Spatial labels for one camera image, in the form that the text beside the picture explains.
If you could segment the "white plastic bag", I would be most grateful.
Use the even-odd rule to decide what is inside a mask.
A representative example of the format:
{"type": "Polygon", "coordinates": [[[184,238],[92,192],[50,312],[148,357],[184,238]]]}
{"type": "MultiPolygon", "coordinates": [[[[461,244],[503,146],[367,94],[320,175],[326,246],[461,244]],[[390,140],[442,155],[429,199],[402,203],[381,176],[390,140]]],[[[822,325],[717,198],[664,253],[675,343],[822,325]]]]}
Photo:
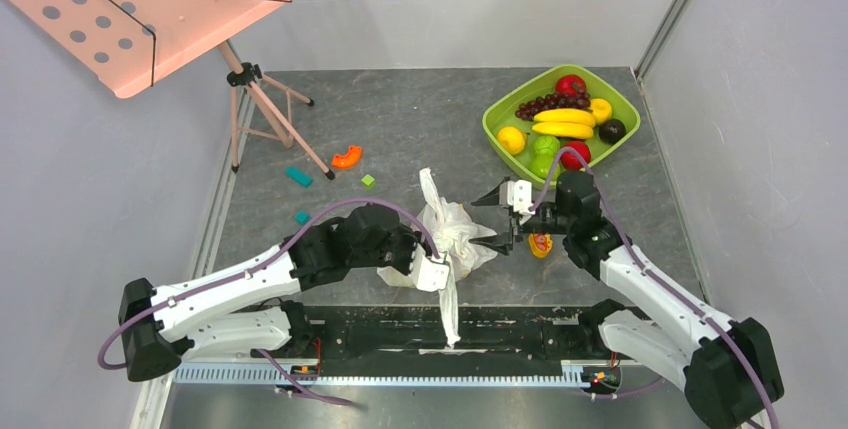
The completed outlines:
{"type": "Polygon", "coordinates": [[[462,204],[442,197],[429,168],[419,171],[419,183],[426,205],[418,219],[433,236],[437,250],[450,266],[438,295],[446,345],[452,348],[461,340],[457,282],[497,256],[494,250],[475,245],[471,240],[493,235],[495,231],[475,223],[462,204]]]}

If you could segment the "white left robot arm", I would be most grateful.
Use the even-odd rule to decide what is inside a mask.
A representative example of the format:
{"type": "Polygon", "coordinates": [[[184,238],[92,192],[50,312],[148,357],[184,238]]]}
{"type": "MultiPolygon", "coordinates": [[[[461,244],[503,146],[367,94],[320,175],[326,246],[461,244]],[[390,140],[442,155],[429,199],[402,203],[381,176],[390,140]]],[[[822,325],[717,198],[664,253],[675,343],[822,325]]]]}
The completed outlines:
{"type": "Polygon", "coordinates": [[[421,221],[402,223],[409,212],[373,198],[355,202],[349,215],[311,219],[282,243],[216,273],[171,285],[127,283],[119,327],[104,344],[121,342],[124,360],[109,363],[101,351],[99,365],[144,382],[197,357],[262,350],[300,357],[316,349],[316,335],[291,296],[340,282],[353,269],[410,275],[443,260],[421,221]]]}

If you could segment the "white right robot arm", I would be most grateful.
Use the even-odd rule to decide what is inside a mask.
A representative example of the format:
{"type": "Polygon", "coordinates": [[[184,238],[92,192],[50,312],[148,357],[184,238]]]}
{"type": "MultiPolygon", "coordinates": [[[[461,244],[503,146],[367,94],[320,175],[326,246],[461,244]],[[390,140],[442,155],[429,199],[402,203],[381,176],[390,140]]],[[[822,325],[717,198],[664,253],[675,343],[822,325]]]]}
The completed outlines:
{"type": "Polygon", "coordinates": [[[591,307],[580,319],[580,349],[591,357],[623,354],[677,387],[710,428],[737,428],[764,413],[779,425],[775,402],[785,394],[773,341],[757,319],[737,320],[664,273],[626,235],[589,172],[565,172],[553,199],[525,180],[505,178],[476,200],[509,214],[505,233],[475,244],[507,255],[520,237],[562,239],[572,263],[627,298],[591,307]]]}

